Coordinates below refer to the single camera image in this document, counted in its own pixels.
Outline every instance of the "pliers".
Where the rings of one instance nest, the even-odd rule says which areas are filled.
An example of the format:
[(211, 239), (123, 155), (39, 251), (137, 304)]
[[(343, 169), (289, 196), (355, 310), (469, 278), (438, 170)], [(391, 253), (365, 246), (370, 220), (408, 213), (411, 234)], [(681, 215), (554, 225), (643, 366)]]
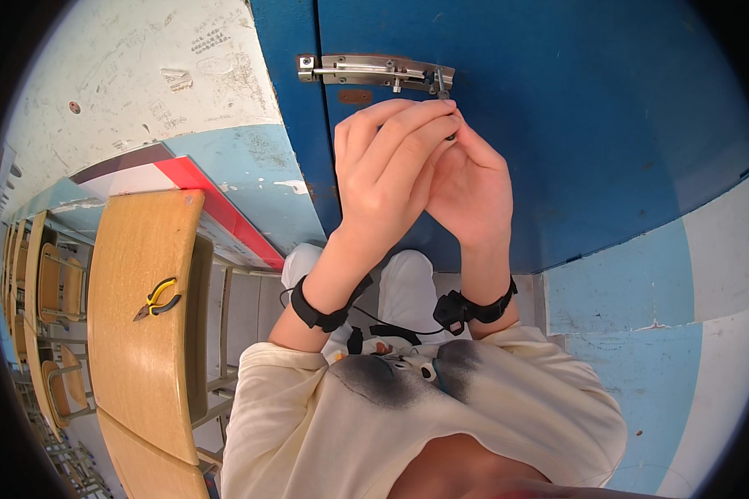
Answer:
[(158, 315), (162, 312), (166, 312), (170, 310), (172, 307), (177, 305), (177, 303), (180, 301), (180, 294), (175, 294), (175, 296), (172, 296), (172, 299), (168, 301), (165, 305), (158, 305), (156, 302), (158, 301), (158, 297), (161, 295), (161, 292), (164, 290), (164, 288), (169, 287), (177, 282), (177, 279), (174, 277), (169, 277), (167, 279), (164, 279), (161, 281), (158, 285), (156, 285), (152, 293), (147, 295), (147, 303), (144, 304), (141, 307), (141, 310), (138, 314), (136, 314), (136, 317), (133, 318), (133, 322), (136, 322), (137, 320), (144, 319), (150, 314)]

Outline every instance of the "red stripe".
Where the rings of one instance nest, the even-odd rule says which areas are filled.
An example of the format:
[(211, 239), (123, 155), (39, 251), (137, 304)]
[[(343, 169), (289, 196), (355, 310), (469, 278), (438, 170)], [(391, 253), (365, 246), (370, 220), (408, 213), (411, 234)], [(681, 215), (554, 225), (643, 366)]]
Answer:
[(203, 210), (225, 227), (254, 254), (270, 267), (282, 271), (283, 257), (250, 224), (233, 204), (187, 156), (154, 163), (158, 169), (181, 189), (202, 189), (205, 193)]

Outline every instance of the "blue door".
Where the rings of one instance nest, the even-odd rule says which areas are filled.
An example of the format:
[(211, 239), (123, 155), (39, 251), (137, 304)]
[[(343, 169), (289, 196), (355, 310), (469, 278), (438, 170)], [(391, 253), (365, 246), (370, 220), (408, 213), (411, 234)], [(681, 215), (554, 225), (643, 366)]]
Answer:
[[(659, 227), (749, 171), (748, 106), (685, 2), (318, 0), (288, 13), (274, 3), (253, 2), (256, 28), (328, 233), (340, 221), (332, 129), (395, 94), (302, 83), (300, 54), (387, 54), (455, 68), (451, 98), (509, 164), (516, 273)], [(460, 270), (457, 241), (427, 214), (395, 250), (406, 247), (440, 272)]]

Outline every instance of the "screwdriver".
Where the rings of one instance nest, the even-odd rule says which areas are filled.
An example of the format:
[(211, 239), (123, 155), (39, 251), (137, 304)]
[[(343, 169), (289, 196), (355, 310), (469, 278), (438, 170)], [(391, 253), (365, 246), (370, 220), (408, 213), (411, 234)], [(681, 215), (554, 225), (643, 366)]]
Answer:
[[(445, 99), (449, 99), (449, 90), (447, 90), (446, 85), (444, 85), (444, 74), (441, 71), (441, 66), (436, 66), (435, 68), (435, 79), (439, 82), (439, 93), (437, 94), (439, 96), (439, 100), (444, 101)], [(454, 141), (455, 134), (453, 133), (446, 139), (448, 141)]]

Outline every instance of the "hand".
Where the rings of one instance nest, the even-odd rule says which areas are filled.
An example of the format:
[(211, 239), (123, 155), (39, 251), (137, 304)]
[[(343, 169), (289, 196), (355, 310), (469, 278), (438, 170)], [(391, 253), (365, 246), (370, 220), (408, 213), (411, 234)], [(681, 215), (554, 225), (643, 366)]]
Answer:
[[(458, 110), (455, 115), (463, 118)], [(461, 247), (509, 242), (513, 189), (505, 158), (465, 121), (456, 136), (451, 148), (431, 158), (435, 175), (427, 212), (458, 238)]]
[(343, 219), (331, 239), (345, 242), (364, 273), (425, 209), (434, 176), (428, 158), (452, 145), (445, 139), (462, 123), (460, 114), (452, 114), (454, 109), (455, 102), (449, 100), (393, 99), (336, 126), (335, 171)]

